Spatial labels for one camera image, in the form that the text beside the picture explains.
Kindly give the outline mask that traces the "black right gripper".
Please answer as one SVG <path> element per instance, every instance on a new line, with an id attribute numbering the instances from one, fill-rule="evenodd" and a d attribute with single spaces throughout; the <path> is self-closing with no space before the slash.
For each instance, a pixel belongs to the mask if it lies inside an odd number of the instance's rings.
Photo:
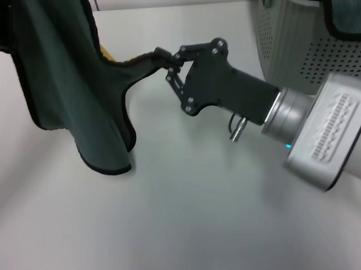
<path id="1" fill-rule="evenodd" d="M 154 65 L 167 69 L 166 81 L 188 115 L 196 116 L 207 106 L 218 106 L 260 126 L 281 90 L 234 68 L 228 55 L 227 42 L 214 38 L 209 43 L 182 46 L 175 54 L 156 47 Z M 183 83 L 179 73 L 190 61 Z"/>

